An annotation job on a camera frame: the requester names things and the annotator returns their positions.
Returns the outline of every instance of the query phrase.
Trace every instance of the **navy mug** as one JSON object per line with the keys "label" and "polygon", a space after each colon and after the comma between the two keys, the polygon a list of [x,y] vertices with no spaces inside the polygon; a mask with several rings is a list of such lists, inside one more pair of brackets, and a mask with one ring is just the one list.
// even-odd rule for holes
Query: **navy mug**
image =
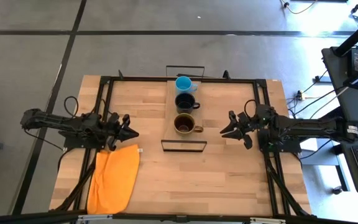
{"label": "navy mug", "polygon": [[200,104],[196,103],[196,99],[190,93],[180,93],[175,98],[175,104],[177,106],[178,113],[190,114],[193,109],[200,108]]}

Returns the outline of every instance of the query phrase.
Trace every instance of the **mug handle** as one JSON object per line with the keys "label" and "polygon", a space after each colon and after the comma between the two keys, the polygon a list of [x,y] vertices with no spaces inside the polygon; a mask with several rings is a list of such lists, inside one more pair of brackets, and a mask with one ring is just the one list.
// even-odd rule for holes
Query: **mug handle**
{"label": "mug handle", "polygon": [[198,109],[198,108],[200,108],[200,103],[194,103],[194,106],[193,106],[193,109]]}
{"label": "mug handle", "polygon": [[191,84],[191,90],[192,91],[196,91],[198,88],[198,85],[197,84]]}
{"label": "mug handle", "polygon": [[204,128],[201,127],[201,126],[195,126],[194,127],[194,132],[202,133],[203,131],[204,131]]}

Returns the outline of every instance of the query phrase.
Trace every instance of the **desk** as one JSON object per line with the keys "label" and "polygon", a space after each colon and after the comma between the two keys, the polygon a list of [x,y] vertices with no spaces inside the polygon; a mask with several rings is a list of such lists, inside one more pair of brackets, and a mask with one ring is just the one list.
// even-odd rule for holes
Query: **desk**
{"label": "desk", "polygon": [[[347,58],[337,57],[331,49],[323,49],[324,63],[327,67],[329,76],[334,88],[343,86],[343,82],[347,79]],[[343,116],[348,121],[358,121],[358,90],[349,88],[338,97],[340,107],[336,108],[328,114],[328,116]],[[358,192],[358,166],[351,152],[352,144],[341,144],[342,152],[345,155],[347,165],[351,172],[353,183]]]}
{"label": "desk", "polygon": [[[78,113],[92,110],[100,76],[84,77],[78,96]],[[267,80],[270,104],[278,113],[288,114],[282,83]],[[117,148],[138,144],[143,149],[134,190],[124,213],[187,215],[272,215],[267,175],[256,133],[254,146],[246,150],[242,141],[223,139],[219,134],[229,123],[228,111],[240,113],[244,103],[254,99],[253,87],[244,83],[202,83],[201,112],[208,144],[203,152],[163,152],[166,82],[115,81],[110,110],[120,117],[131,116],[130,127],[140,133],[119,142]],[[263,102],[262,90],[259,91]],[[247,112],[254,114],[255,105]],[[78,181],[84,149],[74,149],[62,160],[50,208],[56,208]],[[281,153],[286,186],[307,212],[311,212],[299,161]],[[278,210],[283,213],[278,187]],[[88,186],[80,208],[85,208]]]}

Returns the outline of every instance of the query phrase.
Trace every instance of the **brown mug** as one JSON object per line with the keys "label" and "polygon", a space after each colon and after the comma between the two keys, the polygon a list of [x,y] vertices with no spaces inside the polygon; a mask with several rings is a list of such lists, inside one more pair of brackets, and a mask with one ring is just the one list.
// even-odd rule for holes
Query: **brown mug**
{"label": "brown mug", "polygon": [[175,127],[175,131],[179,134],[190,134],[192,132],[202,133],[204,131],[204,128],[197,126],[194,118],[190,114],[186,113],[179,114],[175,118],[173,125]]}

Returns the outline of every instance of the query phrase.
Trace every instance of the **cup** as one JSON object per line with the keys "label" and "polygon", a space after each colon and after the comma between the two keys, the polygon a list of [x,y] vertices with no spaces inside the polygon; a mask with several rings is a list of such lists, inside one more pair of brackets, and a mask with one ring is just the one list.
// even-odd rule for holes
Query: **cup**
{"label": "cup", "polygon": [[194,118],[190,114],[186,113],[179,114],[175,118],[173,125],[175,127],[175,131],[179,134],[190,134],[192,132],[202,133],[204,131],[204,128],[197,126]]}
{"label": "cup", "polygon": [[179,77],[175,81],[177,94],[179,93],[192,93],[197,90],[197,84],[191,82],[189,77]]}
{"label": "cup", "polygon": [[193,109],[200,108],[200,104],[196,103],[196,99],[190,93],[180,93],[175,98],[178,113],[190,114]]}

